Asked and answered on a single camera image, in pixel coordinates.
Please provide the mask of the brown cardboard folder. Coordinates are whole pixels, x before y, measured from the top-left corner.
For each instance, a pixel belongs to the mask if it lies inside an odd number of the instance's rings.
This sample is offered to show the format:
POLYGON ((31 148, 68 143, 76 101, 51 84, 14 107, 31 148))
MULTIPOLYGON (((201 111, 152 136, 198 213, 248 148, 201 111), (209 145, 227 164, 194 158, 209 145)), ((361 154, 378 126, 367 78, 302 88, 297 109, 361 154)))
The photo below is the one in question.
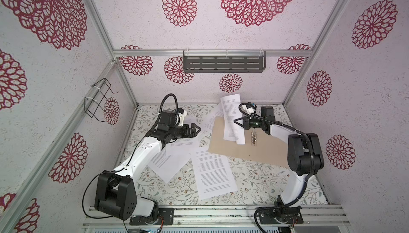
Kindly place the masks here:
POLYGON ((253 162, 266 163, 289 168, 288 145, 277 137, 267 135, 262 129, 256 129, 256 145, 251 144, 251 130, 245 130, 245 144, 224 139, 224 118, 215 118, 208 152, 253 162))

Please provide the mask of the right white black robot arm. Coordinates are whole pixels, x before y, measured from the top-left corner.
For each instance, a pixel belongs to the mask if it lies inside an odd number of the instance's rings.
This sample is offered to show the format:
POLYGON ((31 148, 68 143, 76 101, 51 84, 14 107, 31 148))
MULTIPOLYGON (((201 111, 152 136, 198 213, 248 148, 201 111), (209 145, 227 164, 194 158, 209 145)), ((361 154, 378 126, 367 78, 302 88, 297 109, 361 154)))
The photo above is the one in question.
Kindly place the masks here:
POLYGON ((238 110, 244 116, 234 123, 245 130, 260 128, 267 135, 279 138, 287 144, 287 164, 292 173, 274 206, 259 207, 253 218, 257 228, 266 232, 260 222, 262 217, 270 218, 278 224, 295 225, 303 223, 301 206, 297 205, 304 195, 311 177, 324 167, 324 158, 317 134, 306 134, 288 124, 275 120, 274 108, 262 106, 261 115, 257 114, 254 103, 241 103, 238 110))

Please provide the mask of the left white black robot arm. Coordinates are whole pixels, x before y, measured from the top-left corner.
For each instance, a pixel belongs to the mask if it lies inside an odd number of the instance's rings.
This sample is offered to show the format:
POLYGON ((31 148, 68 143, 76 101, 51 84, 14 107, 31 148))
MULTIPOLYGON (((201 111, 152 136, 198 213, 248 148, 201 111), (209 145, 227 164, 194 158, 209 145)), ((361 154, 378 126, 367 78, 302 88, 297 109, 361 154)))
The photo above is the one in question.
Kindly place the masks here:
POLYGON ((126 221, 131 217, 143 217, 149 223, 156 222, 159 204, 148 198, 138 197, 136 180, 149 162, 167 144, 180 139, 194 138, 201 131, 195 123, 185 123, 187 111, 179 106, 163 109, 160 104, 153 126, 137 143, 130 157, 112 171, 104 170, 94 177, 96 193, 94 208, 102 212, 103 219, 117 218, 126 221))

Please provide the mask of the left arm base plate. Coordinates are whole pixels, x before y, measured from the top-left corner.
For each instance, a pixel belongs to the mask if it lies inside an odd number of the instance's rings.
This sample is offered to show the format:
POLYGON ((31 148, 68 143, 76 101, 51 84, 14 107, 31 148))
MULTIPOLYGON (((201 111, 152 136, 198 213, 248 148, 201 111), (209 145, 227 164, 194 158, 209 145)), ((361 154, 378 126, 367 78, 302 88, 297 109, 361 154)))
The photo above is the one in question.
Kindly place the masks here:
POLYGON ((159 208, 153 212, 155 217, 131 216, 131 226, 170 226, 173 224, 175 209, 173 207, 159 208))

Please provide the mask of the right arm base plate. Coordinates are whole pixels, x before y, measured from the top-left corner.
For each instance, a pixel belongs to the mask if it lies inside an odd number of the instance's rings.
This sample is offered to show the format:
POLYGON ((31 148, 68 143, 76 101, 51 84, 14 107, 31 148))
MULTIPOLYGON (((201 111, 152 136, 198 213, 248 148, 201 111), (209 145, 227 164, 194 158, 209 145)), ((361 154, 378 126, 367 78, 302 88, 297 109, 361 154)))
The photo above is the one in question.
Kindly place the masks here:
POLYGON ((301 207, 268 209, 258 213, 261 224, 302 224, 301 207))

